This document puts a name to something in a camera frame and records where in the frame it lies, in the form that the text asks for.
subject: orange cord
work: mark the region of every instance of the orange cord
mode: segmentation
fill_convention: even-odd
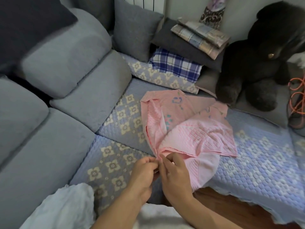
[[[290,100],[289,100],[289,106],[291,108],[291,113],[288,117],[291,117],[292,114],[296,113],[296,114],[300,114],[302,117],[301,117],[301,123],[299,125],[291,125],[293,128],[297,129],[297,128],[302,128],[303,125],[304,125],[304,116],[305,116],[305,69],[303,70],[303,73],[304,73],[304,76],[303,76],[303,79],[301,78],[293,78],[289,81],[288,83],[288,87],[291,91],[297,91],[299,89],[303,89],[303,91],[300,91],[300,92],[294,92],[291,96],[290,96]],[[300,84],[297,88],[292,88],[291,87],[291,84],[293,81],[299,81]],[[300,94],[302,95],[302,100],[300,100],[299,102],[297,102],[295,104],[295,106],[293,106],[293,103],[292,103],[292,99],[295,95],[297,94]]]

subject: printed pattern on pink fabric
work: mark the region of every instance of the printed pattern on pink fabric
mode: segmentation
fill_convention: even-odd
[[[141,115],[147,142],[158,159],[160,153],[183,154],[193,191],[216,173],[219,155],[237,156],[225,119],[227,105],[214,98],[186,96],[180,90],[147,92]]]

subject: pink garment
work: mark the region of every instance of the pink garment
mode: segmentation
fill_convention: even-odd
[[[143,132],[157,159],[181,153],[193,191],[216,173],[220,155],[237,157],[227,105],[180,90],[147,92],[141,100]]]

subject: black teddy bear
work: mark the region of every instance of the black teddy bear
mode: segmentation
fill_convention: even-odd
[[[305,10],[280,1],[257,13],[248,39],[229,45],[224,54],[216,96],[234,105],[242,90],[261,111],[277,106],[277,86],[290,80],[287,60],[305,51]]]

